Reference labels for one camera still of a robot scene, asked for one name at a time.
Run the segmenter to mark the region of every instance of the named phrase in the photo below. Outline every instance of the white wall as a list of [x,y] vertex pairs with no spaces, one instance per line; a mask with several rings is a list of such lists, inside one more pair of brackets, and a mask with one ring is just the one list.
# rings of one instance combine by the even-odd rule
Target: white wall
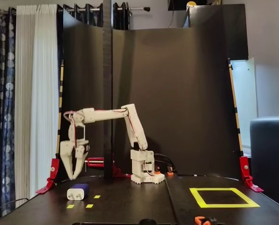
[[257,118],[254,59],[231,63],[242,148],[250,154],[250,122]]
[[258,116],[279,116],[279,0],[223,0],[246,7],[249,56],[255,59]]
[[[172,19],[172,12],[168,11],[167,0],[125,0],[129,7],[150,7],[150,12],[133,11],[131,17],[131,29],[152,29],[167,28]],[[7,9],[9,6],[17,5],[39,5],[39,4],[67,4],[71,7],[76,3],[79,7],[84,7],[86,3],[99,6],[102,0],[0,0],[0,8]],[[113,0],[119,5],[124,0]],[[183,27],[185,21],[185,11],[175,11],[172,22],[173,27]]]

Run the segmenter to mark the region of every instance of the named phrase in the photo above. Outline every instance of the black table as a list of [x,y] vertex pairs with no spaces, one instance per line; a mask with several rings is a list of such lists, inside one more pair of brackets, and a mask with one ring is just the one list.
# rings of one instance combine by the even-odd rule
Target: black table
[[[226,225],[279,225],[279,205],[241,181],[218,177],[167,177],[168,190],[179,225],[194,224],[196,216],[215,217]],[[260,207],[201,208],[190,188],[236,188]],[[198,191],[207,204],[246,204],[233,191]]]
[[[88,183],[83,201],[68,201],[67,190],[75,183]],[[72,225],[78,222],[138,223],[153,218],[158,223],[175,223],[165,182],[137,185],[130,179],[106,182],[102,177],[81,177],[64,182],[44,195],[37,195],[0,220],[0,225]]]
[[[67,190],[75,183],[90,186],[89,195],[83,201],[66,198]],[[189,188],[237,188],[260,207],[202,209]],[[214,199],[205,193],[202,196],[210,201],[221,201],[218,194],[215,195]],[[239,201],[233,197],[222,199],[228,203]],[[88,204],[93,204],[92,208],[86,208]],[[193,225],[195,216],[216,217],[226,225],[279,225],[279,205],[248,189],[242,182],[226,178],[174,175],[159,185],[137,185],[130,179],[107,182],[102,177],[82,177],[34,197],[2,218],[0,225],[137,224],[143,218],[152,218],[159,224]]]

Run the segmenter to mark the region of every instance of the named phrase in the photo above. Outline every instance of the white robotic arm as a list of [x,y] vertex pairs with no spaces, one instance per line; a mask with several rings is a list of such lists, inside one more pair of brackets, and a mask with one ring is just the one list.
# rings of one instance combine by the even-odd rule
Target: white robotic arm
[[[138,149],[131,149],[132,176],[135,183],[153,182],[160,183],[164,180],[163,174],[154,173],[154,153],[146,151],[148,143],[143,127],[136,113],[135,105],[124,105],[116,110],[94,110],[85,108],[77,112],[69,111],[64,113],[65,118],[71,122],[69,128],[69,141],[60,143],[60,157],[64,163],[69,179],[74,180],[80,174],[84,160],[88,154],[88,141],[85,140],[85,125],[100,120],[112,120],[124,118],[130,145],[134,148],[134,143],[138,143]],[[83,138],[76,138],[76,127],[82,127]],[[73,173],[72,152],[75,149],[76,168]]]

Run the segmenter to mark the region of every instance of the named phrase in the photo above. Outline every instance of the yellow tape marker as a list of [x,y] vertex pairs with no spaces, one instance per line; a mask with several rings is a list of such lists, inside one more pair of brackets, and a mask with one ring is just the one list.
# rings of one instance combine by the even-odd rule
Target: yellow tape marker
[[[252,199],[248,198],[244,193],[240,192],[236,188],[190,188],[192,195],[195,197],[198,205],[201,208],[252,208],[260,207]],[[247,204],[206,204],[198,193],[198,191],[233,191],[240,196]]]

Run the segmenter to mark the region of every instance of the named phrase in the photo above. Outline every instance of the white curtain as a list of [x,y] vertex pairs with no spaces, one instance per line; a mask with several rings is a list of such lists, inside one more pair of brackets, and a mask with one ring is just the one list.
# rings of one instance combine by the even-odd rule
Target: white curtain
[[15,51],[15,194],[29,198],[33,42],[37,6],[18,6]]
[[59,91],[57,5],[40,5],[36,15],[30,136],[30,195],[47,184],[55,157]]
[[51,159],[56,153],[59,108],[56,11],[57,5],[17,7],[16,199],[32,198],[46,186]]

